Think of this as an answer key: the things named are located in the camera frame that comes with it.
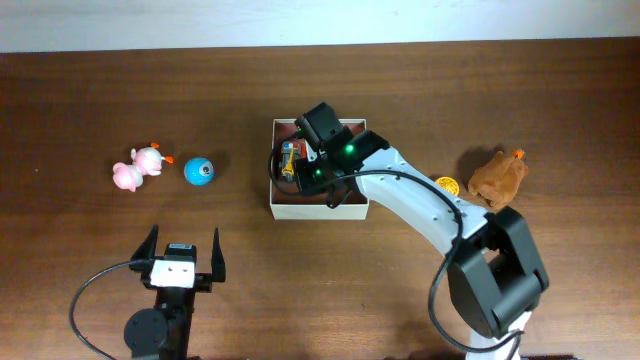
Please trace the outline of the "yellow ball toy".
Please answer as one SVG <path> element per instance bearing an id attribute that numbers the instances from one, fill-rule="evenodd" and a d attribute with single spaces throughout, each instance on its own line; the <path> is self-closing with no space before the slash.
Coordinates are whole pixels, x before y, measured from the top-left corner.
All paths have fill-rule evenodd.
<path id="1" fill-rule="evenodd" d="M 449 176 L 438 177 L 435 180 L 435 183 L 454 196 L 458 196 L 460 193 L 460 185 L 452 177 L 449 177 Z"/>

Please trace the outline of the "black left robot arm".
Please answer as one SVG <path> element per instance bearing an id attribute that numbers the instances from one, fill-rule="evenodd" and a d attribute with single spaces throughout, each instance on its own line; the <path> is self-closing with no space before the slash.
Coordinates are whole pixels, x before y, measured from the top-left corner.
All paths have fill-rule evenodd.
<path id="1" fill-rule="evenodd" d="M 159 227 L 153 226 L 131 257 L 129 268 L 140 275 L 146 289 L 156 292 L 156 298 L 151 308 L 129 318 L 124 340 L 133 359 L 186 359 L 196 295 L 226 281 L 219 232 L 213 235 L 208 273 L 196 271 L 194 245 L 170 243 L 162 256 L 156 255 L 158 233 Z"/>

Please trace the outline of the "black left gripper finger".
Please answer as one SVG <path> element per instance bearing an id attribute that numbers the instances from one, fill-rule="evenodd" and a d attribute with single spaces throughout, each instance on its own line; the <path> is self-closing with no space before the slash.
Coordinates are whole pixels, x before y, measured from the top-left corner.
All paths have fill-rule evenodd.
<path id="1" fill-rule="evenodd" d="M 215 228 L 212 254 L 211 254 L 211 277 L 215 283 L 224 283 L 226 281 L 226 263 L 220 245 L 219 229 Z"/>
<path id="2" fill-rule="evenodd" d="M 131 256 L 132 266 L 150 266 L 155 260 L 159 226 L 154 224 L 145 240 Z"/>

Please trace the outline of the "grey toy car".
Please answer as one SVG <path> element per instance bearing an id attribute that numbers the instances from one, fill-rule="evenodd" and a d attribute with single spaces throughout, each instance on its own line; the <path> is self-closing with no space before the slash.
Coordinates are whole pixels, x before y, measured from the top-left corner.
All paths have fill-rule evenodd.
<path id="1" fill-rule="evenodd" d="M 306 159 L 306 142 L 301 139 L 285 141 L 281 147 L 281 157 L 278 165 L 281 181 L 293 183 L 295 181 L 295 161 Z"/>

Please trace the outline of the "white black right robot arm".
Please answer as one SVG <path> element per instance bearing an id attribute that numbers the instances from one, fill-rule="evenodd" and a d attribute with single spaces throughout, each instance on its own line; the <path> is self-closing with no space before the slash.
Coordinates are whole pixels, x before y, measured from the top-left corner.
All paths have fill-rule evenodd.
<path id="1" fill-rule="evenodd" d="M 295 121 L 315 152 L 294 163 L 302 196 L 356 190 L 423 235 L 443 261 L 428 296 L 441 336 L 469 359 L 517 359 L 549 278 L 524 217 L 491 213 L 438 186 L 378 134 L 353 134 L 321 103 Z"/>

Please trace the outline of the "brown plush toy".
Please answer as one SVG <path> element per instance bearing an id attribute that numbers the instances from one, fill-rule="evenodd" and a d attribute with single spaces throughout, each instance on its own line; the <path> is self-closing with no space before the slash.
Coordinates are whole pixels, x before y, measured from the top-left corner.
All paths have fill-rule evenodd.
<path id="1" fill-rule="evenodd" d="M 488 205 L 500 209 L 515 197 L 529 167 L 524 162 L 525 152 L 515 150 L 511 154 L 498 151 L 484 166 L 476 169 L 468 182 L 471 195 L 480 195 Z"/>

